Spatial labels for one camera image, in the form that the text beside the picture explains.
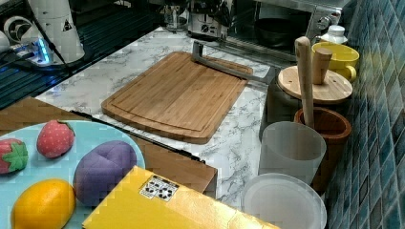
marble countertop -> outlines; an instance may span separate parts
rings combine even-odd
[[[245,184],[257,176],[261,143],[259,128],[266,100],[265,84],[248,82],[208,143],[196,145],[152,135],[113,120],[101,111],[101,102],[126,83],[145,72],[171,52],[192,52],[193,39],[185,31],[172,33],[156,29],[123,49],[95,63],[88,69],[39,95],[37,99],[66,111],[88,113],[118,127],[150,137],[177,149],[199,156],[218,169],[217,199],[240,209]],[[233,61],[253,69],[264,77],[269,69],[209,47],[204,55]]]

wooden jar lid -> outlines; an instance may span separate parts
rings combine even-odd
[[[300,81],[297,66],[280,71],[278,84],[289,95],[301,99]],[[352,94],[352,84],[342,75],[327,71],[325,81],[321,85],[312,84],[313,103],[338,104]]]

strawberry-shaped soap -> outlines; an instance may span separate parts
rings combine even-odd
[[[0,140],[0,174],[24,169],[27,160],[28,152],[24,142],[15,138]]]
[[[75,132],[67,122],[51,120],[39,133],[36,149],[41,155],[54,158],[68,152],[74,141]]]

yellow box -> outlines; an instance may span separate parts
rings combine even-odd
[[[276,229],[152,172],[134,167],[83,222],[85,229]]]

yellow cup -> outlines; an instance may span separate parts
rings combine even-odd
[[[343,75],[350,82],[354,81],[357,77],[357,72],[354,67],[360,57],[360,54],[356,50],[345,45],[331,42],[320,42],[312,46],[312,56],[319,48],[329,49],[333,52],[329,70]]]

